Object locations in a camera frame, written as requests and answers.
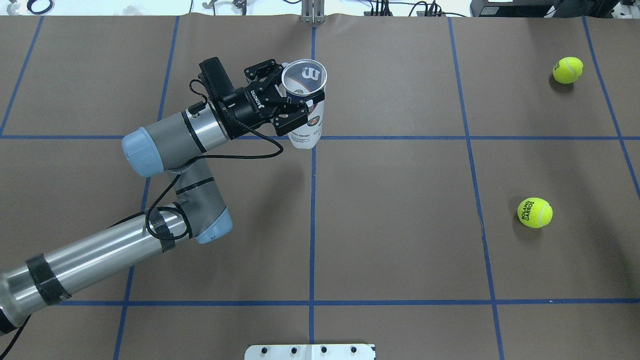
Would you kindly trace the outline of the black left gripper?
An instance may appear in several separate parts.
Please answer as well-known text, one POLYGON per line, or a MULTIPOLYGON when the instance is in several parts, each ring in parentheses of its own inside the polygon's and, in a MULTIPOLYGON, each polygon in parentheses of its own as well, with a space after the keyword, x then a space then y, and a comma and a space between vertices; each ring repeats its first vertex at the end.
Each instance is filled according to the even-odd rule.
POLYGON ((285 136, 308 121, 309 107, 303 100, 277 103, 274 117, 267 118, 260 109, 262 100, 258 96, 271 94, 283 96, 282 72, 285 66, 275 59, 268 59, 244 69, 247 86, 236 89, 222 101, 222 115, 230 138, 238 138, 258 130, 263 125, 273 125, 277 136, 285 136))

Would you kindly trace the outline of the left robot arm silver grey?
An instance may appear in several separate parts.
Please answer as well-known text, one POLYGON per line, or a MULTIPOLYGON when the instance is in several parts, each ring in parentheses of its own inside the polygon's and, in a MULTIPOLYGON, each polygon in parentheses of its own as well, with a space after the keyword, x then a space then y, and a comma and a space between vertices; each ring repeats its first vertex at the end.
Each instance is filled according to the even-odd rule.
MULTIPOLYGON (((212 161, 234 229, 186 241, 34 314, 14 360, 140 359, 310 343, 309 191, 315 151, 212 161)), ((1 267, 102 231, 167 186, 126 164, 116 138, 1 137, 1 267)))

